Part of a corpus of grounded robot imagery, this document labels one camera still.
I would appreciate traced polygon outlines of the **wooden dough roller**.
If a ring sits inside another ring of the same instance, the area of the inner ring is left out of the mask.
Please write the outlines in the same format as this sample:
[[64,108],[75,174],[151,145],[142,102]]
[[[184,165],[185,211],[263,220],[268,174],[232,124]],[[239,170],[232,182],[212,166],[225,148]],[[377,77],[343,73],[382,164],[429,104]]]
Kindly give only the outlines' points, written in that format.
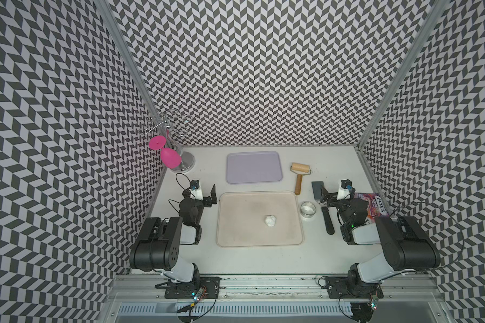
[[311,167],[306,164],[292,163],[290,170],[296,174],[295,195],[300,195],[303,178],[311,174]]

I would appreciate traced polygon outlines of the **beige plastic tray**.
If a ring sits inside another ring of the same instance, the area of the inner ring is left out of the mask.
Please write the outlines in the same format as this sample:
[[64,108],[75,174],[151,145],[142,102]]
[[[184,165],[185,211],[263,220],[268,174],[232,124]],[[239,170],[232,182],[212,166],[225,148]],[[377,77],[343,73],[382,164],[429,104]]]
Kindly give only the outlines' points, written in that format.
[[[276,217],[266,226],[266,215]],[[222,248],[297,246],[304,241],[292,191],[227,192],[218,202],[216,243]]]

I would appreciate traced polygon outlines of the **white dough ball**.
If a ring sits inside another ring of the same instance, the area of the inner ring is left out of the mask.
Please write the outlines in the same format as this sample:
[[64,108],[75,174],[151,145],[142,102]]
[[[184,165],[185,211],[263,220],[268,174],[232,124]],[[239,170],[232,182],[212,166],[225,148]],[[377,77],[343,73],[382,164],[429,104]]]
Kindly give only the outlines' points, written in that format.
[[276,225],[276,217],[274,215],[266,215],[264,222],[268,227],[274,227]]

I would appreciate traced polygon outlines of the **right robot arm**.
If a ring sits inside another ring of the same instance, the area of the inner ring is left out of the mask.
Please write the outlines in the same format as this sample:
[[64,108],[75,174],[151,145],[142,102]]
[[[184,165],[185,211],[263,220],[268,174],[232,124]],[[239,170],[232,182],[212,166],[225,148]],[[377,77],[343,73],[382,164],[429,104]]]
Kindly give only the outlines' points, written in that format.
[[315,192],[327,209],[335,208],[343,240],[351,246],[380,245],[381,252],[366,262],[351,266],[348,286],[371,286],[402,273],[436,269],[441,256],[436,245],[416,218],[377,216],[369,219],[369,202],[356,197],[352,186],[330,193],[324,187]]

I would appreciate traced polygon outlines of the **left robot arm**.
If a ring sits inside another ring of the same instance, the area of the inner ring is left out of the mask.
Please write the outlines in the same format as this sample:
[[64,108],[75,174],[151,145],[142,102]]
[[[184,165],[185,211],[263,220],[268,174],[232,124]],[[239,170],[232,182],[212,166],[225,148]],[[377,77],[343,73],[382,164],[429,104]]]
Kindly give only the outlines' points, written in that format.
[[198,288],[198,266],[181,258],[179,250],[181,246],[199,244],[203,211],[217,202],[216,187],[212,187],[209,196],[202,196],[199,181],[191,181],[183,191],[177,217],[149,217],[144,221],[129,255],[130,267],[158,273],[173,284]]

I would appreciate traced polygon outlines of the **colourful candy bag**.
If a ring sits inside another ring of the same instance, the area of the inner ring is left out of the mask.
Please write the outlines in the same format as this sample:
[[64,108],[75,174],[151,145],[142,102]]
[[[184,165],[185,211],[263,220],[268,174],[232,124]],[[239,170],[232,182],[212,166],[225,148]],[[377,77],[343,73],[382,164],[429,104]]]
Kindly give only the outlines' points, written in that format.
[[376,217],[389,217],[390,213],[385,207],[385,203],[377,193],[361,193],[357,192],[355,198],[364,200],[368,203],[366,224],[375,222]]

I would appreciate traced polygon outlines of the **purple plastic tray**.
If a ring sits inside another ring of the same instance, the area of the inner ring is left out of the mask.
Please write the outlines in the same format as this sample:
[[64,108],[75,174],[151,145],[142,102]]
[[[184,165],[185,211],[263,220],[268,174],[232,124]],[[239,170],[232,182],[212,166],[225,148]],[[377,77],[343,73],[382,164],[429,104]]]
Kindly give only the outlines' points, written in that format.
[[280,182],[282,179],[278,152],[242,152],[227,155],[226,181],[229,184]]

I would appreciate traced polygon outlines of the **pink wine glass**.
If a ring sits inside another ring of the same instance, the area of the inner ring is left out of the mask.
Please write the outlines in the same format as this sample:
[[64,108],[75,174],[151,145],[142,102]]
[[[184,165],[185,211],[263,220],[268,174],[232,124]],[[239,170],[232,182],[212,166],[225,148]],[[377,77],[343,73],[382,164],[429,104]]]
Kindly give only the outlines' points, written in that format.
[[166,138],[158,135],[151,138],[148,146],[150,149],[160,152],[160,159],[167,168],[177,168],[182,162],[181,156],[174,149],[167,148],[166,144]]

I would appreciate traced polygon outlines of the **black handled metal spatula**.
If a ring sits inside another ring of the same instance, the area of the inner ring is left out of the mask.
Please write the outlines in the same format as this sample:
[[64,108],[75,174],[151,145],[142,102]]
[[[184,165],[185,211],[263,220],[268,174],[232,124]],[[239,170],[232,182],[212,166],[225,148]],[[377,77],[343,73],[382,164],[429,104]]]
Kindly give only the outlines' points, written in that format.
[[325,185],[323,184],[322,181],[313,181],[311,183],[311,186],[312,186],[312,189],[313,189],[313,196],[315,198],[315,201],[318,202],[321,206],[321,212],[322,212],[322,215],[323,215],[325,230],[326,230],[327,234],[332,236],[332,235],[335,234],[335,229],[334,229],[334,225],[333,225],[332,220],[331,220],[329,207],[323,206],[319,202],[320,201],[320,195],[321,195],[320,188],[325,187]]

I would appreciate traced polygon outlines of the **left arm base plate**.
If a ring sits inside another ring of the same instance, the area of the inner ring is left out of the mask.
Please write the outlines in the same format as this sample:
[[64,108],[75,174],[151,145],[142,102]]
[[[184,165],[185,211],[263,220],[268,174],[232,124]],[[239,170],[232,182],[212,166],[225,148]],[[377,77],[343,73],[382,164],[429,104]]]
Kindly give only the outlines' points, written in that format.
[[197,293],[201,287],[206,288],[204,299],[216,299],[219,296],[220,277],[200,277],[189,283],[173,283],[168,281],[165,288],[164,297],[166,299],[192,299],[193,294]]

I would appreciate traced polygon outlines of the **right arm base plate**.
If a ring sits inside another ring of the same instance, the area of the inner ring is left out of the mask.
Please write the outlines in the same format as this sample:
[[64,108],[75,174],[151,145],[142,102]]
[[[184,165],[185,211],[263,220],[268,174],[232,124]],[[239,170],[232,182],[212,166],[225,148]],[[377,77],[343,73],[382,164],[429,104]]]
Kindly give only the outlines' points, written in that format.
[[327,289],[330,299],[352,298],[352,299],[369,299],[377,296],[379,299],[384,298],[383,290],[379,283],[364,283],[357,280],[353,283],[347,277],[325,277],[325,288]]

